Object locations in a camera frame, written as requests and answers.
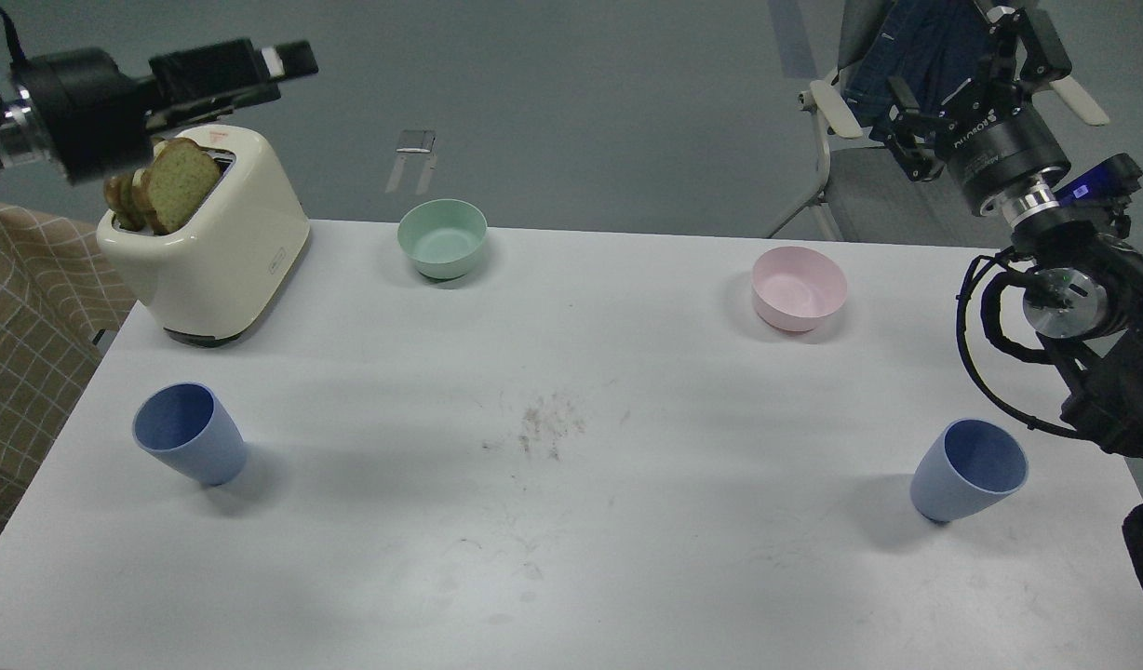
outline toaster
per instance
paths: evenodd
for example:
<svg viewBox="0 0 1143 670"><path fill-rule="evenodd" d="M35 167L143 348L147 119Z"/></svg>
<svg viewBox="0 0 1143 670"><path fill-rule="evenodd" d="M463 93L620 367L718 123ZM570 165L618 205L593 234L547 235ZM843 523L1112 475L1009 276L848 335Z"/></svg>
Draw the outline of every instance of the toaster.
<svg viewBox="0 0 1143 670"><path fill-rule="evenodd" d="M307 216L259 133L213 125L178 136L222 167L187 224L170 234L129 232L109 209L96 241L168 335L215 348L261 317L306 245Z"/></svg>

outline plaid cloth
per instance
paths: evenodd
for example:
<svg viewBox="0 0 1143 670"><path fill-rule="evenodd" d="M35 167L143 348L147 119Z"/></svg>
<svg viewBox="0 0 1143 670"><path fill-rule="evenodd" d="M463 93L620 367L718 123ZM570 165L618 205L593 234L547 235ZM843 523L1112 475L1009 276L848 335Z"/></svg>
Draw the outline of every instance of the plaid cloth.
<svg viewBox="0 0 1143 670"><path fill-rule="evenodd" d="M0 533L133 308L95 230L0 204Z"/></svg>

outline floor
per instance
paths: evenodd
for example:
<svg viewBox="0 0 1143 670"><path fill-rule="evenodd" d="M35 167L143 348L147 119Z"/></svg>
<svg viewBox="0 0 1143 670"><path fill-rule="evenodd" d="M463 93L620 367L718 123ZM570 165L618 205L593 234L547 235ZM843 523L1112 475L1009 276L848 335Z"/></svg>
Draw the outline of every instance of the floor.
<svg viewBox="0 0 1143 670"><path fill-rule="evenodd" d="M98 46L134 77L237 35L309 39L320 74L229 120L269 137L312 217L397 221L456 197L496 226L762 237L809 180L796 94L834 64L844 0L3 5L27 55ZM1079 169L1117 152L1143 168L1143 0L1040 6L1112 123L1082 126L1050 94L1045 120ZM0 42L2 90L7 71ZM403 130L434 131L435 162L410 158L392 183ZM3 173L0 200L104 209L98 183L70 188L43 163ZM781 233L818 236L806 216Z"/></svg>

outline cup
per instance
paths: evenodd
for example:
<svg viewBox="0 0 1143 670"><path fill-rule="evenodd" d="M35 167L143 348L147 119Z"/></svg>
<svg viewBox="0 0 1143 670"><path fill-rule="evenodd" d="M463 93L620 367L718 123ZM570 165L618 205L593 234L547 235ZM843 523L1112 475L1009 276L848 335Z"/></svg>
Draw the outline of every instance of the cup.
<svg viewBox="0 0 1143 670"><path fill-rule="evenodd" d="M248 458L219 398L193 382L150 396L133 417L133 438L152 457L209 487L239 474Z"/></svg>
<svg viewBox="0 0 1143 670"><path fill-rule="evenodd" d="M911 478L911 502L932 521L981 512L1026 482L1026 455L989 421L961 418L943 429Z"/></svg>
<svg viewBox="0 0 1143 670"><path fill-rule="evenodd" d="M431 200L402 217L398 245L422 274L455 279L481 263L487 231L485 215L474 205L464 200Z"/></svg>

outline green bowl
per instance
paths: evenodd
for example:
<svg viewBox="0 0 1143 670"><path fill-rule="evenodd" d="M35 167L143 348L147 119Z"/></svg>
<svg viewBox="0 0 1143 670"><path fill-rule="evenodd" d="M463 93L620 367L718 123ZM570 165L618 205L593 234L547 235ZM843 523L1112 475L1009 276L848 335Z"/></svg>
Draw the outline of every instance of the green bowl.
<svg viewBox="0 0 1143 670"><path fill-rule="evenodd" d="M488 224L481 209L464 200L431 200L406 213L398 246L431 279L469 274L485 255Z"/></svg>

